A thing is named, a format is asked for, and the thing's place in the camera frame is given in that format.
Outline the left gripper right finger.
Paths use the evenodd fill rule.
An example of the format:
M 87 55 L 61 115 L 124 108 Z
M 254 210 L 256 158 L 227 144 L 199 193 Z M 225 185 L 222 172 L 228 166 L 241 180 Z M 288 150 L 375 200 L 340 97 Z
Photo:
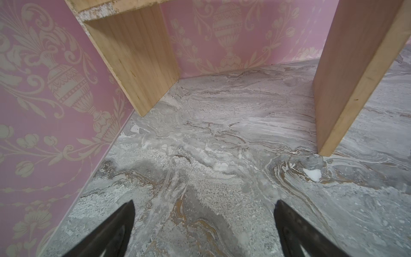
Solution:
M 286 202 L 278 200 L 274 219 L 285 257 L 347 257 Z

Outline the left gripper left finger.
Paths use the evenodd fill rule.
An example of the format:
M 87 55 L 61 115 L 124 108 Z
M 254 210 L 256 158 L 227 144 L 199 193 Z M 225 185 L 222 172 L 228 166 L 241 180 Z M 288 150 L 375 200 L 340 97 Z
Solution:
M 132 200 L 121 205 L 66 257 L 123 257 L 128 248 L 136 211 Z

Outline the wooden shelf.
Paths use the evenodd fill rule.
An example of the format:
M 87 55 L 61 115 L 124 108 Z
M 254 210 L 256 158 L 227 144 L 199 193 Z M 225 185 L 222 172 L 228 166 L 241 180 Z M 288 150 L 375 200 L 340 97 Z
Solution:
M 180 77 L 161 4 L 67 1 L 140 116 Z M 339 1 L 313 81 L 320 155 L 332 155 L 410 36 L 410 1 Z

